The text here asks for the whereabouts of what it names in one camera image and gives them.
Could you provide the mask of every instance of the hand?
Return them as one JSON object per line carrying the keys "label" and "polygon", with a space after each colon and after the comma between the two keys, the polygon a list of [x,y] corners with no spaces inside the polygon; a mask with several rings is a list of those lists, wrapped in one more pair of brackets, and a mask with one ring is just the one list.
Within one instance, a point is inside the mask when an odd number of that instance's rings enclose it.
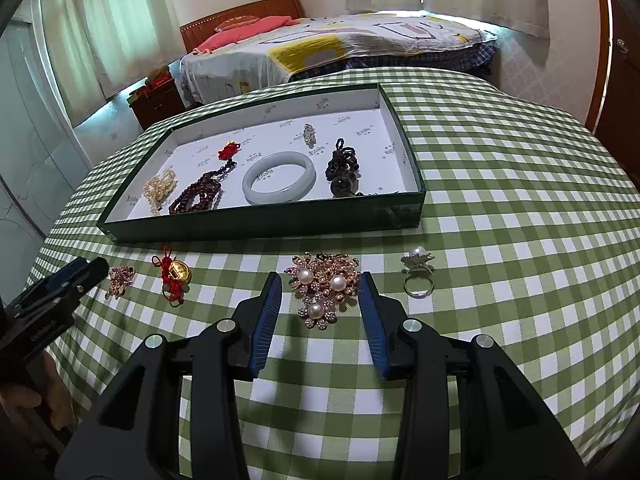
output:
{"label": "hand", "polygon": [[[73,423],[74,414],[71,407],[71,397],[56,370],[52,357],[44,354],[44,369],[47,375],[46,402],[51,409],[50,424],[56,430]],[[38,431],[34,430],[22,416],[21,408],[36,408],[42,403],[42,397],[37,392],[20,384],[0,385],[0,404],[15,429],[32,444],[39,444],[42,439]]]}

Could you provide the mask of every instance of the green checkered tablecloth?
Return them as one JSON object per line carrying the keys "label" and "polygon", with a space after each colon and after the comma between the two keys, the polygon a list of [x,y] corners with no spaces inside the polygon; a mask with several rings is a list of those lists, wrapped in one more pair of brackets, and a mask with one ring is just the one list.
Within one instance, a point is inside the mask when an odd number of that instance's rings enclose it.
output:
{"label": "green checkered tablecloth", "polygon": [[[169,126],[240,102],[379,82],[394,103],[427,183],[420,227],[304,238],[174,244],[193,269],[184,305],[162,298],[158,245],[114,245],[95,222]],[[412,300],[400,257],[424,245],[436,291]],[[349,70],[252,92],[172,118],[98,165],[49,234],[29,283],[76,256],[137,270],[123,298],[108,282],[82,300],[76,326],[50,346],[80,412],[151,333],[193,336],[256,295],[294,254],[359,257],[380,293],[441,334],[490,334],[525,373],[587,460],[615,440],[639,402],[640,196],[602,145],[567,113],[488,83],[420,68]],[[388,479],[403,384],[371,363],[357,308],[309,331],[285,286],[266,368],[236,384],[252,478]],[[181,468],[190,471],[189,380],[180,408]],[[456,409],[452,405],[454,425]],[[452,431],[452,464],[459,459]]]}

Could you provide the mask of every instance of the silver screw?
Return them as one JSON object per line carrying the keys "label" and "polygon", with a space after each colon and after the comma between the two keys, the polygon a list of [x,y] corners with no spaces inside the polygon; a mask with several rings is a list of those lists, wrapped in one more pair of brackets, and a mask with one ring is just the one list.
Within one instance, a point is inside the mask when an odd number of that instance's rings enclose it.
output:
{"label": "silver screw", "polygon": [[422,330],[422,323],[417,319],[407,319],[402,326],[407,332],[420,332]]}
{"label": "silver screw", "polygon": [[236,327],[236,322],[233,319],[221,319],[216,328],[220,332],[231,332]]}
{"label": "silver screw", "polygon": [[158,348],[162,344],[162,336],[158,334],[150,335],[145,339],[147,348]]}
{"label": "silver screw", "polygon": [[476,337],[476,343],[482,348],[491,348],[494,345],[494,338],[487,334],[480,334]]}

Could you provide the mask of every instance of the red pillow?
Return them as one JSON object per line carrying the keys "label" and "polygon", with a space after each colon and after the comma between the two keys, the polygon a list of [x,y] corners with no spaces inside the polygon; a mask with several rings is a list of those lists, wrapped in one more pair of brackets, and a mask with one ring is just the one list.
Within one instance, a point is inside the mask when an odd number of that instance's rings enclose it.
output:
{"label": "red pillow", "polygon": [[251,25],[243,25],[242,27],[224,30],[223,32],[214,34],[193,52],[194,54],[204,54],[207,51],[216,50],[222,46],[252,38],[263,32],[271,32],[277,28],[297,25],[298,23],[299,22],[292,20],[291,16],[268,16],[261,18]]}
{"label": "red pillow", "polygon": [[259,20],[258,16],[236,16],[235,18],[229,18],[220,23],[214,30],[216,32],[223,32],[231,28],[242,27],[243,25],[251,25]]}

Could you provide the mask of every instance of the jewelry tray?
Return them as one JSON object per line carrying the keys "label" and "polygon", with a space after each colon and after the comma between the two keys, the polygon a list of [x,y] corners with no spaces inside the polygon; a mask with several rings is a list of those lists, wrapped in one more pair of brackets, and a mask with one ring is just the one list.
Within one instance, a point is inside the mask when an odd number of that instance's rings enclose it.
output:
{"label": "jewelry tray", "polygon": [[[316,130],[309,148],[305,124]],[[338,138],[356,151],[360,165],[357,192],[364,196],[333,198],[324,170]],[[214,209],[168,214],[169,205],[203,173],[225,161],[218,152],[239,142],[237,166],[220,180]],[[251,205],[242,178],[260,158],[276,152],[301,152],[316,168],[312,189],[297,202]],[[165,169],[176,173],[175,190],[152,216],[142,196],[145,183]],[[299,166],[265,171],[253,189],[279,190],[297,180]],[[268,98],[219,110],[168,128],[118,188],[97,226],[117,242],[169,242],[283,235],[314,235],[416,227],[425,196],[404,128],[377,84],[340,86]]]}

